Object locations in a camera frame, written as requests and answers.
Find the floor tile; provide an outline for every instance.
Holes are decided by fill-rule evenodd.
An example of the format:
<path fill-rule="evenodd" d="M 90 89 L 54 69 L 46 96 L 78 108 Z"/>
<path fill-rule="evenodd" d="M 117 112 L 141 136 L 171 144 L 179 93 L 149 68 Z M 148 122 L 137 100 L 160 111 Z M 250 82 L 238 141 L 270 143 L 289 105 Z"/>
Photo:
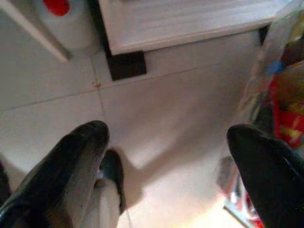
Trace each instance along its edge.
<path fill-rule="evenodd" d="M 94 89 L 89 57 L 61 63 L 3 12 L 0 21 L 0 30 L 5 31 L 0 46 L 0 110 Z"/>
<path fill-rule="evenodd" d="M 215 167 L 240 89 L 220 66 L 101 90 L 134 228 L 188 227 L 217 203 Z"/>
<path fill-rule="evenodd" d="M 67 133 L 104 120 L 97 91 L 0 112 L 0 156 L 11 188 Z"/>
<path fill-rule="evenodd" d="M 111 87 L 143 79 L 159 77 L 196 68 L 196 43 L 182 46 L 162 48 L 144 53 L 147 74 L 131 78 L 112 81 L 105 53 L 99 52 L 93 57 L 97 81 L 101 87 Z"/>

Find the white plastic container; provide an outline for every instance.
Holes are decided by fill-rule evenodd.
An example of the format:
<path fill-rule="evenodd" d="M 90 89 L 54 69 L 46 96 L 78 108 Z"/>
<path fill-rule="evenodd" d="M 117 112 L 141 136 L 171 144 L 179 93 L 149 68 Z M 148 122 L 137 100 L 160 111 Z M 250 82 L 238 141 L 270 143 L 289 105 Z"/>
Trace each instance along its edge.
<path fill-rule="evenodd" d="M 86 0 L 68 0 L 70 10 L 64 16 L 50 12 L 43 0 L 33 2 L 41 21 L 73 56 L 98 52 L 99 38 Z"/>

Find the black rubber boot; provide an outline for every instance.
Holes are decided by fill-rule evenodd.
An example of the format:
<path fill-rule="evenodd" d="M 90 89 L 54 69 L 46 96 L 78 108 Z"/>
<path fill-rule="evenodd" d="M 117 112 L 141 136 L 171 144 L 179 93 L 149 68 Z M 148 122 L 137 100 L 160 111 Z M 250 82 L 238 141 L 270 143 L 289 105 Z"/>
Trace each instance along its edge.
<path fill-rule="evenodd" d="M 118 153 L 114 150 L 107 150 L 100 164 L 102 178 L 114 181 L 120 195 L 120 214 L 126 209 L 126 200 L 124 196 L 124 170 Z"/>

